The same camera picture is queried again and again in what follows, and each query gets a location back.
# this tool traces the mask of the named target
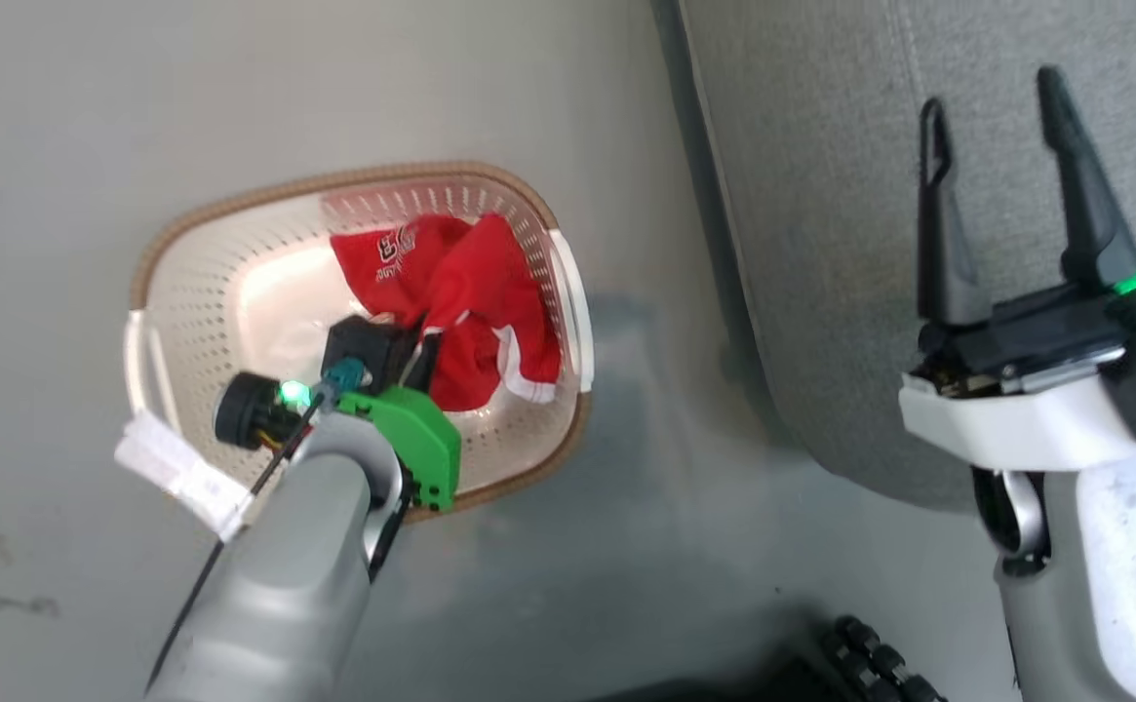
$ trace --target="brown basket rim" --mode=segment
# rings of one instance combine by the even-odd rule
[[[541,218],[542,225],[546,228],[558,228],[558,219],[550,211],[546,201],[537,195],[528,183],[515,176],[503,168],[483,164],[479,161],[437,161],[425,164],[403,164],[390,166],[375,166],[375,168],[359,168],[352,172],[337,172],[319,176],[294,179],[294,182],[282,183],[269,187],[260,187],[242,192],[242,194],[227,197],[219,203],[204,204],[202,208],[182,215],[170,222],[161,232],[150,241],[148,248],[143,249],[142,258],[134,268],[134,281],[130,287],[131,310],[142,310],[148,307],[148,293],[152,285],[152,274],[161,262],[165,252],[185,232],[192,228],[219,219],[229,215],[258,208],[260,204],[275,203],[278,200],[290,200],[292,197],[310,195],[323,190],[336,190],[341,187],[353,187],[359,185],[375,185],[376,183],[389,183],[395,179],[412,179],[425,177],[452,177],[470,176],[492,179],[499,185],[517,192],[524,197],[528,204]]]
[[[176,240],[181,239],[185,232],[193,231],[194,227],[212,222],[212,219],[228,217],[243,210],[258,208],[260,204],[275,203],[275,201],[292,199],[292,197],[310,195],[314,192],[323,190],[375,185],[376,183],[389,183],[395,179],[452,176],[492,179],[492,182],[517,192],[519,197],[524,197],[524,200],[533,206],[533,210],[546,228],[559,227],[559,222],[554,219],[554,214],[550,211],[545,200],[542,200],[541,195],[537,195],[537,192],[528,186],[528,183],[524,183],[524,179],[506,172],[503,168],[479,161],[435,161],[375,166],[375,168],[350,169],[349,172],[306,177],[294,179],[294,182],[290,183],[282,183],[282,185],[260,187],[243,192],[243,194],[227,197],[227,199],[220,200],[218,203],[204,204],[202,208],[193,209],[175,218],[174,222],[170,222],[159,232],[156,239],[150,241],[148,248],[143,249],[139,266],[134,268],[134,281],[132,281],[130,289],[130,308],[136,311],[148,307],[148,293],[150,284],[152,284],[152,274],[156,271],[156,267],[161,261],[161,258],[165,257],[165,252],[168,251],[169,246]],[[417,523],[418,520],[433,519],[433,517],[469,510],[471,507],[483,505],[485,502],[492,501],[492,499],[506,496],[506,494],[517,492],[545,479],[550,474],[559,470],[563,466],[563,462],[567,462],[568,457],[576,450],[576,445],[580,442],[582,435],[584,435],[591,406],[593,406],[593,400],[591,400],[588,392],[580,392],[580,394],[576,395],[576,410],[573,412],[568,434],[563,436],[558,448],[544,461],[496,484],[459,494],[456,498],[456,505],[450,512],[432,512],[425,510],[423,507],[415,508],[415,510],[408,512],[408,523]]]

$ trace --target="white basket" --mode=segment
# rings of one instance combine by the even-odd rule
[[[429,212],[508,218],[562,356],[553,402],[531,403],[500,385],[485,408],[449,415],[465,437],[456,508],[545,476],[570,452],[588,413],[594,342],[585,290],[541,197],[484,164],[315,177],[176,219],[148,246],[134,276],[125,348],[131,409],[161,413],[215,466],[250,485],[268,453],[212,436],[222,388],[240,369],[318,379],[329,326],[366,314],[341,275],[329,235],[384,231]]]

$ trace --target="green plastic part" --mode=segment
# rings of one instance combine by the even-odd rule
[[[378,396],[344,392],[337,399],[337,410],[367,415],[393,445],[394,453],[420,484],[412,503],[435,512],[456,505],[462,440],[428,395],[402,386],[390,387]]]
[[[312,388],[296,379],[283,382],[277,392],[282,395],[282,403],[296,412],[303,413],[312,404]]]

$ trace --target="green mount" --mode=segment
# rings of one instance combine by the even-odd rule
[[[428,395],[402,386],[390,387],[378,396],[344,392],[337,399],[337,410],[367,417],[393,445],[420,485],[412,494],[415,505],[426,505],[434,512],[451,510],[459,487],[462,440]]]

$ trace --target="gray robot arm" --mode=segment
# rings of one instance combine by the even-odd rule
[[[371,424],[327,413],[264,513],[222,554],[148,699],[331,699],[403,475]]]

